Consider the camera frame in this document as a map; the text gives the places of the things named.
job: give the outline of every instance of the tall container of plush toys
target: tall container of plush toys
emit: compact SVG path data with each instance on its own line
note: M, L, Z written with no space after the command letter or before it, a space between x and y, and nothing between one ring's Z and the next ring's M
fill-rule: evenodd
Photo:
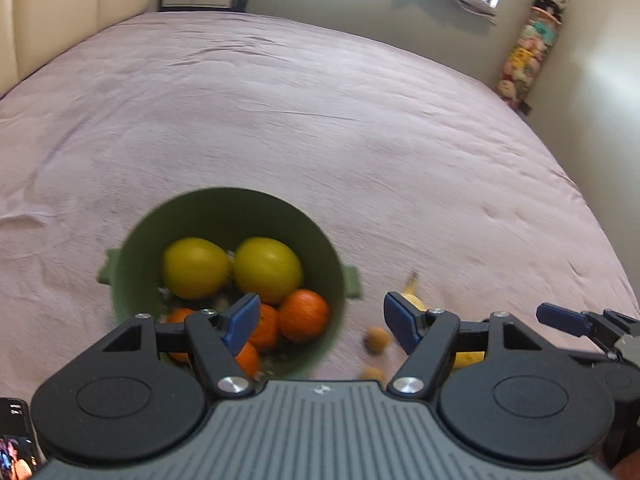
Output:
M562 26L569 0L535 0L518 43L502 67L497 94L517 109L531 90Z

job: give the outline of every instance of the panda plush toy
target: panda plush toy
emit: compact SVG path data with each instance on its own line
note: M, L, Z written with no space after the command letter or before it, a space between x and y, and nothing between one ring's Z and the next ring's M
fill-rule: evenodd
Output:
M556 20L562 23L562 12L569 4L569 0L535 0L533 6L538 9L546 10Z

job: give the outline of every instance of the bed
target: bed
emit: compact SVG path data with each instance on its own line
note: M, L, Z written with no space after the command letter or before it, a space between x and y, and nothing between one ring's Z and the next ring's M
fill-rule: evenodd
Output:
M369 356L361 338L414 269L429 306L508 310L561 346L593 348L537 325L543 301L639 315L575 184L467 76L265 16L2 1L0 395L29 399L113 327L104 250L207 186L291 202L359 267L365 297L316 378L391 376L401 349Z

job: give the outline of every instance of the black circular disc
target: black circular disc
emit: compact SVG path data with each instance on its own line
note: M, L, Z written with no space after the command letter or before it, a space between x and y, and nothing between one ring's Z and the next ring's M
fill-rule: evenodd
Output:
M507 352L453 374L444 423L477 450L521 464L565 462L607 434L614 402L590 370L547 352Z
M78 406L87 415L99 418L131 416L151 400L151 388L129 377L107 377L83 386L76 395Z
M136 462L170 449L190 436L205 409L195 378L126 352L72 362L31 403L43 448L87 466Z
M593 373L607 384L616 402L629 404L640 399L640 370L620 362L597 363Z

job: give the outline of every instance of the yellow fruit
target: yellow fruit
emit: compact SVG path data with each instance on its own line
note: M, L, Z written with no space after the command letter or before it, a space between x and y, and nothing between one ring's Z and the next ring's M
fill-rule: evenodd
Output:
M409 276L409 280L406 282L404 286L404 290L400 293L400 295L405 298L409 303L411 303L415 308L421 311L426 311L427 307L424 305L422 300L415 295L418 290L418 273L414 270Z
M367 350L373 354L382 354L390 342L391 336L380 326L373 326L369 328L369 330L367 330L367 335L364 338L364 345L367 347Z
M285 244L272 238L249 238L236 251L236 284L264 303L279 304L302 284L302 264Z
M218 291L229 276L225 251L202 238L183 238L164 250L164 284L179 298L200 300Z
M458 352L453 363L454 370L466 368L484 360L484 352Z

